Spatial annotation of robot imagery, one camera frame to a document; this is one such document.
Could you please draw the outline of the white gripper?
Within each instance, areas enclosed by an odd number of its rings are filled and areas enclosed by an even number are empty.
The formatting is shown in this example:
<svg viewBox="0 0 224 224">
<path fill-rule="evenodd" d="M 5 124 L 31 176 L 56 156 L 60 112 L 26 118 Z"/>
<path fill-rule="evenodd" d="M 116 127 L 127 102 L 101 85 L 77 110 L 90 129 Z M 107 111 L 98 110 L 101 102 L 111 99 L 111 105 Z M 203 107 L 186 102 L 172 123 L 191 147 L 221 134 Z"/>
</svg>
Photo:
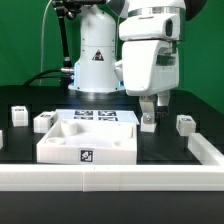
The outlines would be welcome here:
<svg viewBox="0 0 224 224">
<path fill-rule="evenodd" d="M 122 46 L 122 59 L 115 63 L 115 73 L 129 96 L 141 96 L 139 103 L 144 122 L 155 121 L 154 100 L 150 95 L 158 93 L 158 116 L 169 113 L 170 92 L 166 90 L 179 83 L 179 55 L 172 52 L 170 42 L 126 41 Z"/>
</svg>

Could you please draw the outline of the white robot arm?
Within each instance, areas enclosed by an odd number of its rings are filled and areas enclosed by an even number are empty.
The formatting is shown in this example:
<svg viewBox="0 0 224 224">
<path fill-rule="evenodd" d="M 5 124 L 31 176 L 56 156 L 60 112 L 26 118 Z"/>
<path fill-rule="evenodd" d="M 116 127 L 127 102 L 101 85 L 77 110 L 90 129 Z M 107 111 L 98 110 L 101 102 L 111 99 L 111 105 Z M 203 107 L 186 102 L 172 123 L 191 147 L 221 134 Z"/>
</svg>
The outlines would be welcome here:
<svg viewBox="0 0 224 224">
<path fill-rule="evenodd" d="M 179 84 L 184 23 L 208 0 L 83 0 L 81 52 L 75 91 L 87 95 L 125 90 L 140 98 L 141 121 L 153 124 Z"/>
</svg>

